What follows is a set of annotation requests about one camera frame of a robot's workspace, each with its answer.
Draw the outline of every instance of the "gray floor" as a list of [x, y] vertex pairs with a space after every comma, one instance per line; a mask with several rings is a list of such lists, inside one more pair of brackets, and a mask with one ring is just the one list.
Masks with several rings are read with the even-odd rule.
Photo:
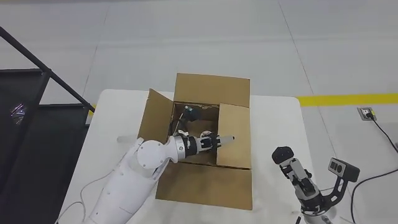
[[[177, 72], [251, 79], [253, 95], [398, 91], [397, 0], [2, 0], [0, 24], [77, 92], [173, 91]], [[34, 67], [0, 40], [0, 68]], [[51, 83], [43, 103], [75, 100]], [[385, 137], [357, 106], [302, 108], [321, 189], [331, 156], [360, 179], [398, 167]], [[374, 105], [393, 140], [398, 107]], [[398, 223], [398, 174], [356, 193], [357, 222]], [[339, 205], [350, 219], [349, 194]]]

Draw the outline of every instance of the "yellow stripe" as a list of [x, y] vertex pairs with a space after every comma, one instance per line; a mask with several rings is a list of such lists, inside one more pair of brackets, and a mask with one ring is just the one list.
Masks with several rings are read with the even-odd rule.
[[93, 116], [94, 115], [94, 113], [92, 112], [92, 111], [89, 111], [88, 112], [88, 115], [89, 116]]
[[398, 93], [372, 95], [315, 95], [296, 97], [301, 106], [398, 104]]

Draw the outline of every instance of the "cardboard box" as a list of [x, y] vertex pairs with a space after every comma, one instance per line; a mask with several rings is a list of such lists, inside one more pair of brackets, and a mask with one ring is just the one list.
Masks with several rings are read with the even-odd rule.
[[201, 152], [170, 162], [156, 198], [230, 208], [252, 209], [250, 80], [213, 75], [177, 74], [174, 101], [150, 89], [138, 136], [165, 143], [169, 125], [185, 105], [201, 112], [187, 124], [190, 135], [214, 131], [235, 140], [217, 154]]

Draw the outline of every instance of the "wall socket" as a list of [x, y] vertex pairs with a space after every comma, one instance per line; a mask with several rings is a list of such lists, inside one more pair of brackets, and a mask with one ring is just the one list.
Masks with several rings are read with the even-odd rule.
[[360, 107], [360, 108], [357, 108], [357, 109], [358, 109], [359, 115], [360, 115], [362, 120], [365, 120], [365, 121], [371, 121], [372, 120], [371, 118], [366, 117], [367, 113], [372, 113], [374, 120], [377, 120], [376, 115], [374, 114], [374, 111], [373, 111], [373, 109], [370, 106]]

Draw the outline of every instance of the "white table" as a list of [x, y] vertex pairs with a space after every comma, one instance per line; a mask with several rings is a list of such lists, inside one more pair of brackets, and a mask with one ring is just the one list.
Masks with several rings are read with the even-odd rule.
[[[163, 92], [172, 99], [173, 93]], [[105, 90], [102, 92], [75, 173], [62, 206], [79, 200], [81, 188], [112, 170], [131, 145], [118, 136], [136, 135], [148, 91]], [[304, 168], [313, 172], [299, 101], [292, 97], [251, 96], [251, 155], [253, 210], [197, 205], [155, 199], [155, 190], [131, 218], [133, 223], [295, 223], [300, 204], [294, 188], [271, 154], [277, 146], [290, 146]], [[83, 192], [87, 216], [91, 213], [106, 179]], [[60, 224], [79, 224], [82, 207], [70, 208]]]

